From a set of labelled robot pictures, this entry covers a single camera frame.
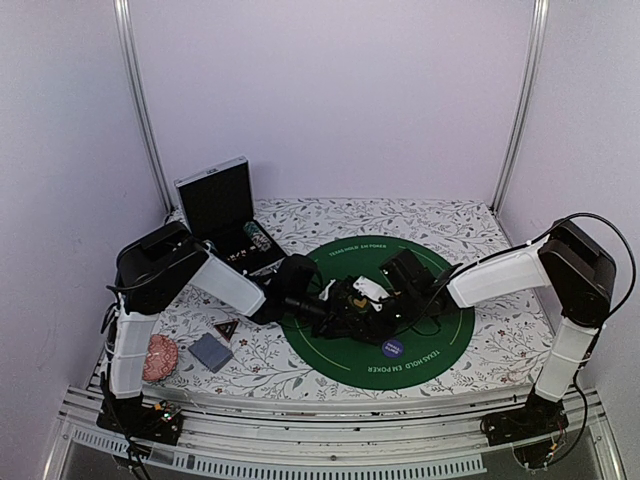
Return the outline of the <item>aluminium frame post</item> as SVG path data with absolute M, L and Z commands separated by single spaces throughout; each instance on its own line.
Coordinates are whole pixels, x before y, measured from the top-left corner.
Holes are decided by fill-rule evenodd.
M 507 142 L 505 157 L 490 206 L 496 216 L 500 215 L 505 205 L 508 189 L 515 171 L 520 145 L 524 137 L 528 112 L 544 49 L 549 7 L 549 0 L 535 0 L 533 4 L 532 21 L 520 93 Z
M 171 198 L 169 184 L 159 155 L 153 126 L 145 98 L 143 79 L 136 51 L 134 29 L 131 19 L 130 2 L 114 0 L 116 28 L 122 50 L 125 73 L 128 79 L 135 115 L 138 121 L 141 138 L 146 151 L 152 180 L 159 194 L 163 209 L 171 213 L 174 202 Z

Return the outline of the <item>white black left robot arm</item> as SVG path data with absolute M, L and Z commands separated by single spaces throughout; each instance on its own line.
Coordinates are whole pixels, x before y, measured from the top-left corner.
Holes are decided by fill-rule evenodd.
M 148 426 L 146 408 L 132 398 L 142 393 L 154 325 L 185 287 L 204 291 L 257 324 L 277 322 L 286 314 L 320 324 L 335 310 L 330 298 L 308 293 L 318 273 L 309 258 L 291 255 L 273 273 L 242 274 L 215 253 L 211 242 L 194 237 L 178 221 L 126 246 L 116 267 L 116 281 L 109 287 L 115 300 L 101 326 L 107 336 L 102 372 L 106 390 L 115 398 L 109 415 L 128 434 Z

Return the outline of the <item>right poker chip stack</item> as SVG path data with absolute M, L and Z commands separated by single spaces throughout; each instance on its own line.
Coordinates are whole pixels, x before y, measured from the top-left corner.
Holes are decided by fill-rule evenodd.
M 271 240 L 254 221 L 246 222 L 243 231 L 258 250 L 266 252 L 271 248 Z

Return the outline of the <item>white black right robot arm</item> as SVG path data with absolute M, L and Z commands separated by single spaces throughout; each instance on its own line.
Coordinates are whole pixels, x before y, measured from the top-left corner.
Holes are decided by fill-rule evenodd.
M 351 285 L 359 300 L 371 302 L 393 325 L 469 309 L 522 290 L 552 289 L 562 321 L 532 387 L 532 402 L 518 412 L 516 421 L 524 435 L 537 436 L 554 422 L 554 404 L 573 383 L 606 321 L 620 308 L 612 302 L 615 261 L 575 224 L 577 217 L 563 217 L 524 244 L 437 278 L 423 270 L 402 274 L 399 286 L 389 291 L 366 277 Z

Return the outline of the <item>round green poker mat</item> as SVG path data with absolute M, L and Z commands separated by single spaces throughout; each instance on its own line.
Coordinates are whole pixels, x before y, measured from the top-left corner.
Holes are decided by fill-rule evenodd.
M 354 236 L 322 245 L 307 254 L 323 280 L 361 275 L 390 288 L 380 272 L 385 260 L 410 250 L 434 276 L 450 264 L 434 251 L 409 240 L 387 236 Z M 464 354 L 474 333 L 472 309 L 424 317 L 413 329 L 398 329 L 393 339 L 404 345 L 400 358 L 387 358 L 381 345 L 351 338 L 313 338 L 311 328 L 298 318 L 284 317 L 284 334 L 296 354 L 316 372 L 341 384 L 367 390 L 399 390 L 426 383 L 452 367 Z

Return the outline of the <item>row of dice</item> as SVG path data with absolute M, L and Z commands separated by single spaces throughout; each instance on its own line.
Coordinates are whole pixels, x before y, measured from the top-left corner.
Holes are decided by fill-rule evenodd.
M 245 257 L 247 257 L 249 253 L 250 253 L 249 250 L 242 249 L 242 250 L 239 250 L 238 252 L 235 252 L 235 253 L 227 256 L 226 260 L 231 262 L 231 263 L 235 263 L 235 262 L 240 261 L 240 260 L 244 259 Z

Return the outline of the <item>right aluminium frame post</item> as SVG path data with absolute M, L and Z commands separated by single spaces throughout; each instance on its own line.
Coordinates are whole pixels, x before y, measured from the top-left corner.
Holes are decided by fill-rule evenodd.
M 535 0 L 533 4 L 532 21 L 520 93 L 507 142 L 505 157 L 490 206 L 496 216 L 500 215 L 505 205 L 508 189 L 515 171 L 520 145 L 524 137 L 528 112 L 544 49 L 549 7 L 549 0 Z

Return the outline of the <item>black triangular card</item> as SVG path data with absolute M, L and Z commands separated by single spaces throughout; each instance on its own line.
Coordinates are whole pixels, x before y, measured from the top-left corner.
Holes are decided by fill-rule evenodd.
M 239 325 L 237 319 L 226 321 L 223 323 L 217 323 L 214 325 L 214 329 L 221 335 L 221 337 L 227 342 L 231 342 L 233 335 Z

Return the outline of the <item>aluminium poker chip case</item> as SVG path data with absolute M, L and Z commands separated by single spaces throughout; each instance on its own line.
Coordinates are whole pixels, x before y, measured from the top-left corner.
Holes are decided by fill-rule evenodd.
M 284 250 L 255 218 L 248 160 L 241 156 L 174 182 L 181 211 L 191 233 L 213 244 L 214 253 L 241 273 L 254 274 L 286 256 Z M 271 248 L 258 250 L 243 231 L 254 221 L 269 237 Z M 231 263 L 226 257 L 249 250 Z

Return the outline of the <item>red patterned bowl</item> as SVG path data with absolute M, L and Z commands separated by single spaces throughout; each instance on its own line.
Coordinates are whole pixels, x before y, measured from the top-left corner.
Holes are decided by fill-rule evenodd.
M 151 336 L 143 368 L 145 382 L 157 382 L 168 377 L 176 368 L 179 352 L 176 343 L 167 336 Z

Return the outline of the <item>left aluminium frame post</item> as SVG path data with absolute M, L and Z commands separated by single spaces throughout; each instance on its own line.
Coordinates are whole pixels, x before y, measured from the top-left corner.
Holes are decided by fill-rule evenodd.
M 146 151 L 152 180 L 159 194 L 163 209 L 171 213 L 174 202 L 171 198 L 169 184 L 159 155 L 153 126 L 145 98 L 143 79 L 136 51 L 134 29 L 131 19 L 130 2 L 114 0 L 116 28 L 122 50 L 125 73 L 128 79 L 135 115 L 138 121 L 141 138 Z

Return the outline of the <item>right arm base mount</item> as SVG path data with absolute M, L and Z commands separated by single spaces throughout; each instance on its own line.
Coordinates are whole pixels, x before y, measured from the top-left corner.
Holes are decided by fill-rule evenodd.
M 490 446 L 527 440 L 558 432 L 563 436 L 569 422 L 561 400 L 552 402 L 530 393 L 522 407 L 490 413 L 482 417 L 480 430 Z M 545 440 L 516 447 L 515 459 L 524 467 L 541 468 L 548 464 L 558 448 L 558 441 Z

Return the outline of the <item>purple small blind button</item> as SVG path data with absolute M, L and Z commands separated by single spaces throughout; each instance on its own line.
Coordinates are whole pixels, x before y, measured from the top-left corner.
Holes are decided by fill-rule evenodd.
M 404 345 L 397 339 L 389 339 L 382 344 L 381 350 L 387 358 L 396 359 L 404 354 Z

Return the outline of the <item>aluminium front rail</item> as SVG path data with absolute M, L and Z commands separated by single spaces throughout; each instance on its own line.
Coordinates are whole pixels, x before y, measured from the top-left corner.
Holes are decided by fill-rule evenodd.
M 392 400 L 305 401 L 146 387 L 184 417 L 174 446 L 149 444 L 154 479 L 626 479 L 604 406 L 570 392 L 554 464 L 529 470 L 523 442 L 491 445 L 481 419 L 521 406 L 524 387 Z

